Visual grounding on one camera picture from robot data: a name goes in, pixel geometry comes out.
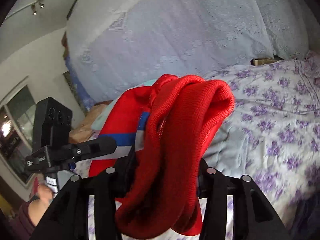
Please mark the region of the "person left hand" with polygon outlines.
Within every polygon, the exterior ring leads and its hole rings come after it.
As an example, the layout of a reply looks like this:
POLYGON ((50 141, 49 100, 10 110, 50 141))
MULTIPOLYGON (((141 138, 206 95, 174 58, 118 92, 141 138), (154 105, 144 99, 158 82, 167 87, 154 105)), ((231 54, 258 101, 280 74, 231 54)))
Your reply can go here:
POLYGON ((44 180, 38 178, 34 181, 34 192, 44 203, 50 203, 54 198, 54 193, 44 180))

